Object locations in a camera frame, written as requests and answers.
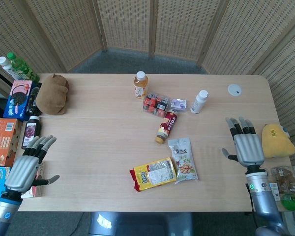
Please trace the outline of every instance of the wooden table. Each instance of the wooden table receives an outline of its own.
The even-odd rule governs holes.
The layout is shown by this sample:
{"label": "wooden table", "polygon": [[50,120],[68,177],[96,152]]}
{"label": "wooden table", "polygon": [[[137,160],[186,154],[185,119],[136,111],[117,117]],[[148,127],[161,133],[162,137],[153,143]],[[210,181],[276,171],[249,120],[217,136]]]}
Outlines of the wooden table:
{"label": "wooden table", "polygon": [[[42,74],[43,81],[48,74]],[[154,141],[162,118],[145,113],[134,96],[133,74],[63,74],[69,81],[67,112],[41,116],[41,135],[57,141],[45,157],[45,177],[60,179],[43,187],[42,197],[25,199],[28,211],[250,211],[246,169],[228,160],[235,153],[225,117],[243,116],[260,133],[278,122],[268,82],[261,76],[150,74],[149,91],[187,99],[206,89],[202,111],[179,114],[170,139],[189,137],[199,181],[166,184],[137,192],[129,170],[171,156],[167,141]],[[231,96],[229,84],[242,95]],[[22,154],[19,143],[17,154]],[[290,165],[268,159],[265,168]]]}

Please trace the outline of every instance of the green soda bottle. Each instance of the green soda bottle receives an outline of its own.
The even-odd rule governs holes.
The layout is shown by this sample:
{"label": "green soda bottle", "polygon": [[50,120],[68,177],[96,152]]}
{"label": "green soda bottle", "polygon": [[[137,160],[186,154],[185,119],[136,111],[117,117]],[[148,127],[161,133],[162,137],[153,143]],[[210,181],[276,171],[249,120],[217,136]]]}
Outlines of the green soda bottle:
{"label": "green soda bottle", "polygon": [[16,69],[25,80],[33,80],[36,84],[39,82],[38,75],[22,58],[17,57],[13,52],[9,52],[6,56],[11,61],[12,67]]}
{"label": "green soda bottle", "polygon": [[281,203],[287,210],[295,210],[295,194],[285,194]]}

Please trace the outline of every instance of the yellow snack package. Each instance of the yellow snack package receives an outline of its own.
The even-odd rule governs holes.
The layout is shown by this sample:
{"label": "yellow snack package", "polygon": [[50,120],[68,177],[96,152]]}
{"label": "yellow snack package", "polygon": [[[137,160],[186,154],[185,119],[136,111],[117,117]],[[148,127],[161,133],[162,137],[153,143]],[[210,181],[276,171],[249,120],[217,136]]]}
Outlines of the yellow snack package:
{"label": "yellow snack package", "polygon": [[130,174],[135,182],[134,189],[138,192],[177,179],[170,157],[137,166],[130,170]]}

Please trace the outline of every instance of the robotic hand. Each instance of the robotic hand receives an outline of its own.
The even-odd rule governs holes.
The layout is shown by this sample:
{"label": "robotic hand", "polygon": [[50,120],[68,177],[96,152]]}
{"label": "robotic hand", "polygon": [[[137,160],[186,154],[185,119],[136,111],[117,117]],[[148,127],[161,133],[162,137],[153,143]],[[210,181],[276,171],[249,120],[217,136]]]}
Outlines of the robotic hand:
{"label": "robotic hand", "polygon": [[237,161],[247,168],[246,178],[256,213],[269,223],[268,226],[257,228],[255,235],[290,235],[276,206],[267,173],[260,168],[265,161],[260,138],[251,121],[245,120],[243,117],[239,117],[239,121],[242,129],[236,119],[226,118],[237,155],[229,154],[225,148],[222,149],[222,152],[228,159]]}
{"label": "robotic hand", "polygon": [[27,146],[22,156],[16,159],[5,185],[7,193],[0,197],[0,236],[5,235],[14,215],[18,211],[22,198],[21,194],[32,186],[48,185],[59,179],[35,179],[37,169],[43,161],[48,149],[56,141],[53,136],[35,137]]}

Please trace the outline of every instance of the stuffed animal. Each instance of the stuffed animal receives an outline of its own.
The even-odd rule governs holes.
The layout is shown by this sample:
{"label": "stuffed animal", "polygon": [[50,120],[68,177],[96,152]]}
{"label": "stuffed animal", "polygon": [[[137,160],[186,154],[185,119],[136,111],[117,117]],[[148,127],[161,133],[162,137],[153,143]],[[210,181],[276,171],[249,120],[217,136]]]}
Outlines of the stuffed animal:
{"label": "stuffed animal", "polygon": [[295,153],[295,146],[279,124],[266,124],[262,130],[262,148],[266,158],[286,157]]}
{"label": "stuffed animal", "polygon": [[65,102],[69,83],[61,75],[51,75],[42,84],[36,97],[39,110],[49,115],[61,115],[65,113]]}

